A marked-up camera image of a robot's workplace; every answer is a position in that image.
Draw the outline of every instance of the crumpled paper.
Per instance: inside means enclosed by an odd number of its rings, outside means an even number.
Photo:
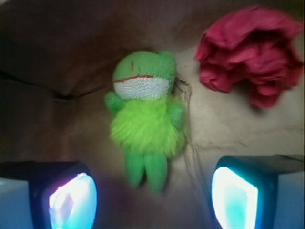
[[[299,82],[303,63],[292,40],[303,27],[286,14],[263,7],[222,17],[198,45],[200,81],[211,90],[230,92],[235,83],[249,80],[250,104],[275,106],[283,91]]]

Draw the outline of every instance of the green plush toy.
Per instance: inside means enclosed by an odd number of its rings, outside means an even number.
[[[185,107],[171,95],[176,61],[170,52],[134,52],[113,74],[114,92],[105,97],[115,116],[111,138],[124,149],[129,184],[138,186],[146,173],[150,188],[162,191],[167,158],[185,144]]]

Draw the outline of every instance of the plush toy arm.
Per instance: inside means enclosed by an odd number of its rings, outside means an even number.
[[[181,130],[183,127],[184,115],[185,115],[185,108],[183,104],[175,103],[171,105],[170,107],[171,121],[174,127],[177,128],[177,130]]]
[[[125,106],[125,100],[120,98],[116,93],[109,92],[105,96],[105,103],[107,109],[113,114],[116,115],[120,110]]]

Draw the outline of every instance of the plush toy head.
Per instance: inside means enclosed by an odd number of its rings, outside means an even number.
[[[160,98],[172,91],[176,71],[171,52],[134,52],[116,67],[114,90],[125,100]]]

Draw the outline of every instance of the stuffed animal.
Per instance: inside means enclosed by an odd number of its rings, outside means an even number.
[[[151,191],[161,192],[167,159],[186,141],[185,107],[171,95],[177,75],[171,52],[134,52],[117,65],[114,92],[105,96],[114,115],[111,138],[124,149],[127,179],[138,186],[146,173]]]

